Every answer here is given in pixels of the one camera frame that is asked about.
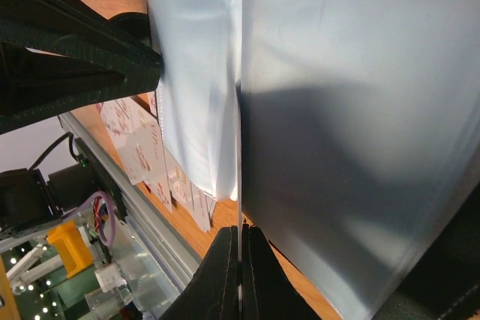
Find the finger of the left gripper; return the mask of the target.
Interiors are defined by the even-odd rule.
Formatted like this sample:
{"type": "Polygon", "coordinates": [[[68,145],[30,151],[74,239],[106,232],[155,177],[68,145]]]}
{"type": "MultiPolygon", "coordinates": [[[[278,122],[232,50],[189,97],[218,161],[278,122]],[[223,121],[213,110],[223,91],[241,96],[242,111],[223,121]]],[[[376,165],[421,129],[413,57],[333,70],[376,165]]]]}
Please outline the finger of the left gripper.
{"type": "Polygon", "coordinates": [[[154,90],[162,57],[147,19],[105,19],[80,0],[1,0],[1,131],[154,90]]]}

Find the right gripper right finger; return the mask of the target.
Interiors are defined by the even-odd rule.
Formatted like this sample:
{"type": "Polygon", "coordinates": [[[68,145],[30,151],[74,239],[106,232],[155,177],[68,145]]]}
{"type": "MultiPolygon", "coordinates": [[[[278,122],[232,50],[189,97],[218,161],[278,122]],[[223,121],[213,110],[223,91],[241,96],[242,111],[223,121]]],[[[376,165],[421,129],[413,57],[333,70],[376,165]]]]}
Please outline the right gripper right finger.
{"type": "Polygon", "coordinates": [[[241,232],[244,319],[318,319],[288,280],[263,231],[244,224],[241,232]]]}

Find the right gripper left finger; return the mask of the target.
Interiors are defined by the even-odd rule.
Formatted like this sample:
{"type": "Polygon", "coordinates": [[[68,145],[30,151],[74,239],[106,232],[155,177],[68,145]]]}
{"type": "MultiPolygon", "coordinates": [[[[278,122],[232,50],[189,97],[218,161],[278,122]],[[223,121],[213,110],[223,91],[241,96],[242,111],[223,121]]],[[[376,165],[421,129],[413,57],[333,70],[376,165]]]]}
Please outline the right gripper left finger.
{"type": "Polygon", "coordinates": [[[223,227],[184,291],[161,316],[168,319],[238,319],[238,228],[223,227]]]}

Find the black leather card holder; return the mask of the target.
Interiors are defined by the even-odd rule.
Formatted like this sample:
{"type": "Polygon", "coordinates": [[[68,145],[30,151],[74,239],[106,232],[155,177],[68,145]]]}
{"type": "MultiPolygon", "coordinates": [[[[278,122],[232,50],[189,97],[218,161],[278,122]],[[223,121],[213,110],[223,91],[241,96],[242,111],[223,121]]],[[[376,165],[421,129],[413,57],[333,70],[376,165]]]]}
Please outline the black leather card holder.
{"type": "Polygon", "coordinates": [[[479,0],[147,0],[157,119],[344,319],[479,308],[479,0]]]}

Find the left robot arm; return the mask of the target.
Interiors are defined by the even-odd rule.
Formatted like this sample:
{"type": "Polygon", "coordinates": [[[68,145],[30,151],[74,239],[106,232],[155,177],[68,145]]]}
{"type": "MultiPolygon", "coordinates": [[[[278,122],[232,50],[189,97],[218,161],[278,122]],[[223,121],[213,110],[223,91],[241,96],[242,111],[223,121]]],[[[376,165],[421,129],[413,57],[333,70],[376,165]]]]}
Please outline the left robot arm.
{"type": "MultiPolygon", "coordinates": [[[[106,19],[81,0],[1,0],[1,132],[73,109],[152,91],[164,60],[142,13],[106,19]]],[[[44,180],[37,164],[1,174],[1,237],[62,221],[95,190],[83,165],[44,180]]]]}

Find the white floral card pile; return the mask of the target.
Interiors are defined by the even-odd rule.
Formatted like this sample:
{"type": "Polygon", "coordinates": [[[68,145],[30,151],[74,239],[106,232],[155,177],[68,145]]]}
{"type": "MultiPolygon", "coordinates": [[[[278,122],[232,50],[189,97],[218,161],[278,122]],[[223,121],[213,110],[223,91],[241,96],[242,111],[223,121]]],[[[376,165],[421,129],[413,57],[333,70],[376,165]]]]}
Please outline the white floral card pile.
{"type": "Polygon", "coordinates": [[[144,183],[169,212],[182,206],[200,230],[211,230],[215,201],[192,185],[165,149],[157,118],[131,97],[97,106],[106,131],[133,185],[144,183]]]}

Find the aluminium table edge rail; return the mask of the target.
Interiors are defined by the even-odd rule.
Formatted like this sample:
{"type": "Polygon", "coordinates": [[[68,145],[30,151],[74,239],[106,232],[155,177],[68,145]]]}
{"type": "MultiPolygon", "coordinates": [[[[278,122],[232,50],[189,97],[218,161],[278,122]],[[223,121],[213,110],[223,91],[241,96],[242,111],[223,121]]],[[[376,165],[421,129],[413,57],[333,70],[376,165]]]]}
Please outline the aluminium table edge rail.
{"type": "Polygon", "coordinates": [[[183,291],[200,265],[200,257],[168,220],[138,187],[130,184],[127,176],[87,129],[71,113],[59,116],[62,126],[81,138],[102,167],[117,183],[123,196],[131,223],[144,232],[150,250],[157,256],[163,269],[183,291]]]}

